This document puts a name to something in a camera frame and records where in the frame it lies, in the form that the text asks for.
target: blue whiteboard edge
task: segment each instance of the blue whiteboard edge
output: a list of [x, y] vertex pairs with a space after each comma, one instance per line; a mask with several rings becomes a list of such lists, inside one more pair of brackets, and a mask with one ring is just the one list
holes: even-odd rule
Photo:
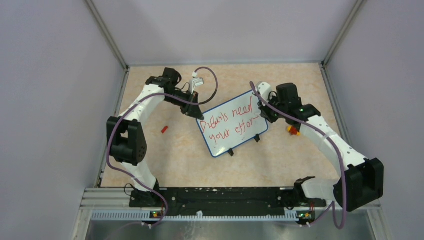
[[[223, 102], [223, 103], [219, 104], [218, 106], [215, 106], [215, 107], [213, 107], [213, 108], [211, 108], [211, 109], [209, 109], [209, 110], [207, 110], [207, 111], [203, 112], [203, 114], [206, 114], [206, 113], [208, 113], [208, 112], [210, 112], [210, 111], [212, 111], [212, 110], [214, 110], [214, 109], [216, 109], [216, 108], [219, 108], [220, 106], [222, 106], [222, 105], [224, 105], [224, 104], [226, 104], [226, 103], [228, 103], [228, 102], [231, 102], [231, 101], [233, 101], [234, 99], [238, 99], [238, 98], [240, 98], [240, 97], [242, 97], [242, 96], [244, 96], [244, 95], [246, 95], [246, 94], [248, 94], [248, 93], [253, 93], [253, 91], [252, 91], [252, 90], [249, 90], [249, 91], [247, 91], [247, 92], [245, 92], [245, 93], [243, 93], [243, 94], [241, 94], [241, 95], [238, 95], [238, 96], [236, 96], [236, 97], [234, 97], [234, 98], [232, 98], [232, 99], [230, 99], [230, 100], [228, 100], [228, 101], [226, 101], [226, 102]], [[265, 120], [265, 123], [266, 123], [266, 130], [265, 130], [265, 131], [263, 131], [263, 132], [261, 132], [261, 133], [258, 133], [258, 135], [261, 135], [261, 134], [265, 133], [265, 132], [266, 132], [266, 131], [268, 131], [268, 129], [270, 128], [270, 126], [268, 125], [268, 121], [267, 121], [265, 118], [263, 118], [263, 120]], [[196, 123], [197, 123], [197, 126], [198, 126], [198, 128], [199, 128], [200, 132], [202, 132], [202, 128], [200, 127], [199, 121], [198, 121], [197, 119], [196, 119], [195, 121], [196, 121]], [[221, 153], [221, 154], [219, 154], [219, 155], [214, 156], [214, 155], [212, 154], [211, 148], [210, 148], [210, 147], [209, 147], [209, 145], [208, 145], [208, 142], [206, 141], [205, 135], [204, 135], [204, 134], [202, 134], [201, 136], [203, 137], [204, 143], [206, 144], [207, 149], [209, 150], [209, 153], [210, 153], [210, 155], [211, 155], [213, 158], [217, 158], [217, 157], [219, 157], [219, 156], [221, 156], [221, 155], [223, 155], [223, 154], [228, 153], [228, 151], [225, 151], [225, 152], [223, 152], [223, 153]], [[242, 144], [244, 144], [244, 143], [246, 143], [246, 142], [248, 142], [248, 141], [250, 141], [250, 140], [252, 140], [252, 139], [254, 139], [254, 138], [255, 138], [255, 137], [251, 137], [251, 138], [247, 139], [246, 141], [244, 141], [244, 142], [240, 143], [239, 145], [237, 145], [237, 146], [235, 146], [235, 147], [232, 147], [231, 149], [235, 149], [235, 148], [237, 148], [238, 146], [240, 146], [240, 145], [242, 145]]]

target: cable connector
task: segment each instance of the cable connector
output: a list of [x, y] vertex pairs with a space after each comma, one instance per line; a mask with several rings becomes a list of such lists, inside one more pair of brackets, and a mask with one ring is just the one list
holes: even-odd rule
[[188, 81], [188, 91], [190, 91], [190, 93], [193, 94], [195, 91], [195, 88], [203, 85], [204, 83], [205, 81], [203, 80], [203, 78], [193, 77], [192, 79]]

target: red handwriting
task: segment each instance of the red handwriting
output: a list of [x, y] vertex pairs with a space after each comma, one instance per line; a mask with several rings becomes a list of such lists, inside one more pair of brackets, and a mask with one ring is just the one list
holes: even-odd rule
[[238, 123], [238, 126], [236, 126], [234, 128], [235, 132], [238, 133], [238, 134], [240, 134], [240, 135], [243, 135], [246, 132], [246, 129], [249, 129], [253, 125], [253, 120], [255, 120], [257, 118], [259, 118], [259, 116], [252, 117], [246, 123], [245, 123], [244, 120], [241, 121], [241, 122], [239, 122]]
[[237, 109], [234, 109], [232, 111], [232, 116], [235, 117], [236, 115], [242, 116], [248, 113], [251, 113], [252, 110], [252, 96], [250, 96], [250, 103], [247, 106], [244, 106], [243, 109], [241, 106], [239, 106]]
[[206, 127], [208, 127], [209, 129], [215, 129], [222, 121], [228, 121], [227, 114], [222, 112], [220, 113], [220, 116], [218, 116], [216, 119], [214, 116], [212, 116], [209, 122], [200, 121], [201, 132], [204, 133]]
[[210, 139], [215, 140], [215, 145], [217, 144], [217, 139], [226, 139], [226, 138], [229, 138], [229, 137], [230, 137], [230, 130], [228, 130], [228, 129], [225, 129], [225, 131], [223, 131], [223, 133], [219, 132], [216, 135], [211, 134], [209, 136]]

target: gray wall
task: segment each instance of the gray wall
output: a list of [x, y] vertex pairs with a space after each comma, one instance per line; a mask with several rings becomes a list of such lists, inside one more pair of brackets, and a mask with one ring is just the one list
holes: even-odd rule
[[424, 1], [368, 1], [329, 66], [354, 146], [385, 166], [394, 239], [422, 239]]
[[82, 0], [0, 2], [0, 238], [69, 239], [123, 70]]
[[321, 61], [356, 0], [94, 0], [129, 65]]

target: table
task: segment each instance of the table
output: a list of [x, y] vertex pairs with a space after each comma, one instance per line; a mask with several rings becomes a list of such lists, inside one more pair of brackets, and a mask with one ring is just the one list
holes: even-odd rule
[[[187, 82], [201, 65], [166, 66], [174, 68]], [[303, 104], [313, 104], [330, 127], [339, 132], [318, 63], [208, 65], [217, 75], [219, 89], [215, 98], [201, 106], [204, 112], [250, 89], [249, 81], [267, 82], [274, 88], [283, 83], [297, 85]], [[141, 93], [150, 76], [161, 76], [164, 66], [131, 67], [120, 112], [125, 111]], [[205, 84], [196, 88], [199, 101], [214, 92], [215, 81], [207, 70], [198, 76]], [[161, 130], [168, 126], [164, 134]], [[180, 108], [161, 103], [143, 126], [147, 141], [145, 160], [161, 187], [292, 187], [300, 178], [316, 176], [338, 179], [331, 163], [304, 136], [291, 136], [283, 119], [269, 124], [269, 130], [234, 149], [234, 156], [213, 158], [194, 118]], [[111, 157], [113, 166], [123, 168]], [[123, 187], [130, 177], [106, 166], [101, 186]]]

